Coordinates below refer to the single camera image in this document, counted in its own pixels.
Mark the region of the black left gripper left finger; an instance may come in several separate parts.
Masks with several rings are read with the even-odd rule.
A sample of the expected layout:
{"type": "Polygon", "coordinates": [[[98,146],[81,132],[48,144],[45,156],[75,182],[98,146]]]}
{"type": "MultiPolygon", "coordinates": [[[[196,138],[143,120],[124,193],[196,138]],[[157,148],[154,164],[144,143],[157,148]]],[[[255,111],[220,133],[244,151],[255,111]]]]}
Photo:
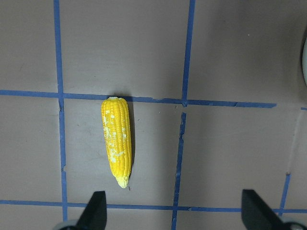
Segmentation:
{"type": "Polygon", "coordinates": [[[106,228],[106,193],[93,193],[86,208],[76,223],[78,230],[104,230],[106,228]]]}

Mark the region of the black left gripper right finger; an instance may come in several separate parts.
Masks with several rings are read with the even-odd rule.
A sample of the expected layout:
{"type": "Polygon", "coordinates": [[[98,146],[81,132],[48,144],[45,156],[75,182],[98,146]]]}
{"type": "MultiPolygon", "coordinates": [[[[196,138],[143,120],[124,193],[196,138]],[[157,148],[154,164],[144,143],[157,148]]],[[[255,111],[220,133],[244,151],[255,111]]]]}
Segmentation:
{"type": "Polygon", "coordinates": [[[273,210],[252,189],[243,189],[241,218],[247,230],[290,230],[273,210]]]}

